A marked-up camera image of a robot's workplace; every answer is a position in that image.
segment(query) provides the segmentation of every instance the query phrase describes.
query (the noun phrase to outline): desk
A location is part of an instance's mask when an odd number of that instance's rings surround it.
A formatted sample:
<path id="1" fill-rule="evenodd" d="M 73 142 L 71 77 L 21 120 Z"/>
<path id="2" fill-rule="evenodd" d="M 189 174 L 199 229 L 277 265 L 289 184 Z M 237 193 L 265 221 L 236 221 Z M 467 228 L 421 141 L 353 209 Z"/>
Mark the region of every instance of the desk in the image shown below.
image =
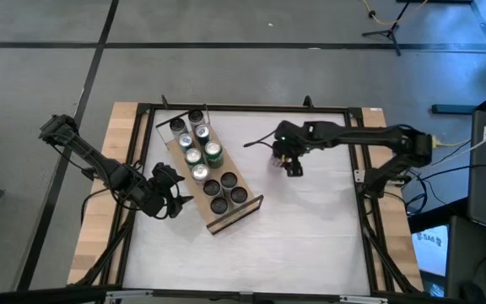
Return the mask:
<path id="1" fill-rule="evenodd" d="M 131 135 L 137 109 L 140 107 L 134 102 L 115 103 L 111 119 L 106 130 L 105 142 L 102 153 L 110 158 L 124 162 L 127 159 L 127 151 L 131 143 Z M 362 118 L 366 127 L 383 127 L 385 119 L 381 109 L 361 109 Z M 137 122 L 145 126 L 147 117 L 141 117 Z M 141 143 L 144 138 L 144 128 L 140 128 L 136 141 L 136 149 L 132 160 L 137 160 L 141 153 Z M 359 151 L 358 162 L 363 163 L 363 157 Z M 387 148 L 370 147 L 370 160 L 373 166 L 381 166 L 392 157 L 392 152 Z M 101 182 L 94 182 L 92 192 L 102 188 Z M 401 194 L 400 189 L 388 187 L 388 192 Z M 110 235 L 112 219 L 114 216 L 114 202 L 109 193 L 102 193 L 90 199 L 84 224 L 78 238 L 78 245 L 70 270 L 68 282 L 73 283 L 85 275 L 87 269 L 93 265 L 105 249 Z M 388 252 L 396 262 L 399 269 L 408 277 L 410 282 L 418 289 L 423 286 L 419 276 L 419 269 L 413 251 L 412 238 L 408 229 L 408 222 L 402 202 L 393 197 L 385 196 L 380 199 L 380 212 L 383 222 L 383 230 L 386 239 Z M 111 263 L 111 271 L 108 275 L 108 283 L 116 283 L 116 273 L 119 267 L 121 249 L 114 254 Z M 377 255 L 374 255 L 374 266 L 379 290 L 385 289 L 381 262 Z"/>

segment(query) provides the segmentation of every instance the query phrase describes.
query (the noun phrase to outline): white table surface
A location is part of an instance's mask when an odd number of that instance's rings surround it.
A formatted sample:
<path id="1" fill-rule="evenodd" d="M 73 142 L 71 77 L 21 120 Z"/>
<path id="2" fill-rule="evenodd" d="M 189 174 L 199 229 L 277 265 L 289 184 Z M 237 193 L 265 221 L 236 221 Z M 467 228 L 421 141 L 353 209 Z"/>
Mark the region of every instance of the white table surface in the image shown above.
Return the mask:
<path id="1" fill-rule="evenodd" d="M 154 125 L 182 111 L 156 111 Z M 211 123 L 262 207 L 215 236 L 196 205 L 175 219 L 137 213 L 124 287 L 367 296 L 370 293 L 348 146 L 300 158 L 303 177 L 268 165 L 264 145 L 243 148 L 282 120 L 331 121 L 340 114 L 211 111 Z M 161 127 L 165 140 L 170 130 Z M 273 136 L 266 140 L 271 143 Z M 145 166 L 172 159 L 153 130 Z M 185 183 L 180 182 L 187 194 Z"/>

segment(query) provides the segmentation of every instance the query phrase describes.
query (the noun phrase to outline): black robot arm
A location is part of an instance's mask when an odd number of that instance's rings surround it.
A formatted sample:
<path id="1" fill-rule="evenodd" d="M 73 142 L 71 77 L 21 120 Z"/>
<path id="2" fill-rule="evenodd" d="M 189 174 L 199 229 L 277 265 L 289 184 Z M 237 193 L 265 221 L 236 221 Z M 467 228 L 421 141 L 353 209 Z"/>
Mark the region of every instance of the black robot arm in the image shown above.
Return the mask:
<path id="1" fill-rule="evenodd" d="M 410 167 L 422 167 L 432 161 L 432 137 L 406 125 L 388 128 L 342 127 L 334 122 L 305 122 L 298 127 L 282 121 L 275 130 L 273 156 L 278 158 L 288 176 L 303 176 L 299 157 L 313 149 L 333 148 L 339 144 L 385 146 L 395 154 L 380 168 L 367 169 L 362 192 L 381 198 L 392 178 Z"/>
<path id="2" fill-rule="evenodd" d="M 149 216 L 159 218 L 157 214 L 165 206 L 166 214 L 175 218 L 182 205 L 192 199 L 179 195 L 173 197 L 170 188 L 185 179 L 178 176 L 176 170 L 158 163 L 153 169 L 153 177 L 146 179 L 131 166 L 104 157 L 79 136 L 76 123 L 67 115 L 53 116 L 40 128 L 39 138 L 51 146 L 69 148 L 93 167 L 84 174 L 93 179 L 93 172 L 96 173 L 117 203 L 131 201 Z"/>

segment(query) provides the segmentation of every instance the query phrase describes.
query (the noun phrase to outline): soda can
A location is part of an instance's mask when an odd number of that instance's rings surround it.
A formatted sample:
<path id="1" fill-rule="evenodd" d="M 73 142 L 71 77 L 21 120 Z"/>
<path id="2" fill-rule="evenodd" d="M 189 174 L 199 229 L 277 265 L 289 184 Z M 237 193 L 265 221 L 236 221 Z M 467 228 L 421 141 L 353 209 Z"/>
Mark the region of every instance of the soda can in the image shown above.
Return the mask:
<path id="1" fill-rule="evenodd" d="M 189 133 L 186 129 L 186 124 L 181 118 L 172 119 L 170 121 L 170 131 L 174 135 L 174 138 L 179 138 L 183 133 Z"/>
<path id="2" fill-rule="evenodd" d="M 222 196 L 222 189 L 219 182 L 215 180 L 208 180 L 203 184 L 203 192 L 210 198 L 218 198 Z"/>
<path id="3" fill-rule="evenodd" d="M 190 148 L 185 153 L 185 161 L 191 168 L 198 164 L 203 164 L 202 152 L 199 149 Z"/>
<path id="4" fill-rule="evenodd" d="M 228 202 L 224 198 L 214 198 L 210 206 L 211 211 L 215 214 L 223 214 L 228 210 Z"/>
<path id="5" fill-rule="evenodd" d="M 226 198 L 230 197 L 230 191 L 237 185 L 237 176 L 232 172 L 226 172 L 220 177 L 220 185 Z"/>
<path id="6" fill-rule="evenodd" d="M 192 131 L 196 129 L 199 125 L 206 123 L 203 113 L 200 110 L 192 110 L 189 112 L 189 122 L 191 123 Z"/>
<path id="7" fill-rule="evenodd" d="M 188 133 L 183 133 L 180 135 L 177 142 L 183 153 L 186 153 L 190 148 L 192 148 L 192 136 Z"/>
<path id="8" fill-rule="evenodd" d="M 235 187 L 229 192 L 229 199 L 234 204 L 242 204 L 247 198 L 248 194 L 243 187 Z"/>
<path id="9" fill-rule="evenodd" d="M 223 147 L 216 141 L 210 141 L 205 148 L 206 160 L 212 169 L 220 168 L 224 163 Z"/>
<path id="10" fill-rule="evenodd" d="M 203 185 L 209 179 L 209 167 L 199 164 L 192 167 L 192 179 L 198 185 Z"/>
<path id="11" fill-rule="evenodd" d="M 200 125 L 194 130 L 198 143 L 203 147 L 209 142 L 209 127 L 206 125 Z"/>

